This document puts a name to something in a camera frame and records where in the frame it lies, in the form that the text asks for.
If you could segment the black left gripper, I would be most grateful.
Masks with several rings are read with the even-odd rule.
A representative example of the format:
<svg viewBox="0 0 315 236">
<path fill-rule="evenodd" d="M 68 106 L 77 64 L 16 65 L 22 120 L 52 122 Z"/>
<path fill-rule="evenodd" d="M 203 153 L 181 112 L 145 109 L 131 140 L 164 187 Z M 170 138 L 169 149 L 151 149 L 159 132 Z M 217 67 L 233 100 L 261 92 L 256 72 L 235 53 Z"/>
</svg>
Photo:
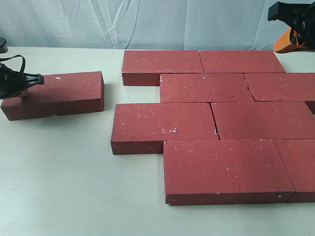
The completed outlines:
<svg viewBox="0 0 315 236">
<path fill-rule="evenodd" d="M 19 71 L 14 71 L 5 64 L 0 64 L 0 98 L 28 97 L 28 89 L 35 85 L 44 84 L 42 74 L 30 74 L 24 72 L 22 66 Z"/>
</svg>

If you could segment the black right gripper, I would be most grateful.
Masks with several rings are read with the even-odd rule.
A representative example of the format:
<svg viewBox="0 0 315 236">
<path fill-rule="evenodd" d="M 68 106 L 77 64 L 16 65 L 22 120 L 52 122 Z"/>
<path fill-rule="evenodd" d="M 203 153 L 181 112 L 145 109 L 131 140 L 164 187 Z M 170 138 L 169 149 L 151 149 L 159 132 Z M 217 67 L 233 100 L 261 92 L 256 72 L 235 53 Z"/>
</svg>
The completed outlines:
<svg viewBox="0 0 315 236">
<path fill-rule="evenodd" d="M 314 52 L 315 4 L 276 2 L 268 9 L 268 21 L 282 21 L 288 30 L 275 42 L 274 52 Z"/>
</svg>

